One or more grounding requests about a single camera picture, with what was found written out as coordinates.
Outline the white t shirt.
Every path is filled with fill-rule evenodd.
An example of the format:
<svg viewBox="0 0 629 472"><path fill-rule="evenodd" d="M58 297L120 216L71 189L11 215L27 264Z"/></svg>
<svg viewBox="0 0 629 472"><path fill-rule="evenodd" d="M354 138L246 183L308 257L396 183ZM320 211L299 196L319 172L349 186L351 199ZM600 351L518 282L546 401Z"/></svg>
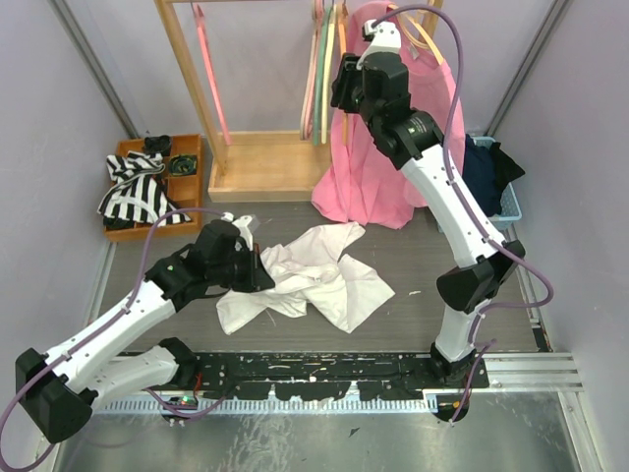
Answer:
<svg viewBox="0 0 629 472"><path fill-rule="evenodd" d="M223 331L232 334L268 310L301 318L313 306L338 329L353 332L394 296L374 268L345 253L365 233L357 222L319 225L265 249L261 261L275 287L224 295L216 304Z"/></svg>

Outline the yellow hanger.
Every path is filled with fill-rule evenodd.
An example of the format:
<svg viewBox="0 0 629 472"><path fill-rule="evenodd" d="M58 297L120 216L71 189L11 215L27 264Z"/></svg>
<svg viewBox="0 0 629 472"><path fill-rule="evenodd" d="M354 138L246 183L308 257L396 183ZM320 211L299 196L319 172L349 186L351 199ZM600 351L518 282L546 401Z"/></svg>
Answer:
<svg viewBox="0 0 629 472"><path fill-rule="evenodd" d="M336 24L338 29L339 56L343 58L343 55L347 52L347 9L345 6L337 7ZM346 113L343 113L341 120L341 143L343 146L348 144L348 128L348 117Z"/></svg>

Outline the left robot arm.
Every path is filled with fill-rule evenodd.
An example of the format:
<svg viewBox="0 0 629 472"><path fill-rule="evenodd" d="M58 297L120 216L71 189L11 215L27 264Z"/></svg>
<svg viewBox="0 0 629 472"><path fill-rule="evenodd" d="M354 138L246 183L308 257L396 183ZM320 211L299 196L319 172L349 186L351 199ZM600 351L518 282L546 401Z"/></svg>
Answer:
<svg viewBox="0 0 629 472"><path fill-rule="evenodd" d="M19 402L50 443L75 435L95 410L120 396L194 383L197 358L175 337L117 367L110 362L191 302L212 298L213 288L223 296L274 287L254 241L257 226L252 215L210 221L195 242L143 270L139 284L88 327L44 353L29 348L16 359Z"/></svg>

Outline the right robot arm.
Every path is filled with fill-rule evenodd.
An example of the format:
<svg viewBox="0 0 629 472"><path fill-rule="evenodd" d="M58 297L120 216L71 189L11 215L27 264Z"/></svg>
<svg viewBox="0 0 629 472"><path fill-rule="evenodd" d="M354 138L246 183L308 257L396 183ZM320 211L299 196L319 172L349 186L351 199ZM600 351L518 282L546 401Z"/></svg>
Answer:
<svg viewBox="0 0 629 472"><path fill-rule="evenodd" d="M396 53L346 53L331 104L361 116L375 147L425 198L450 245L456 266L436 281L445 310L429 365L437 384L452 387L471 369L483 311L525 249L506 241L486 218L445 149L440 128L412 107L408 83L408 69Z"/></svg>

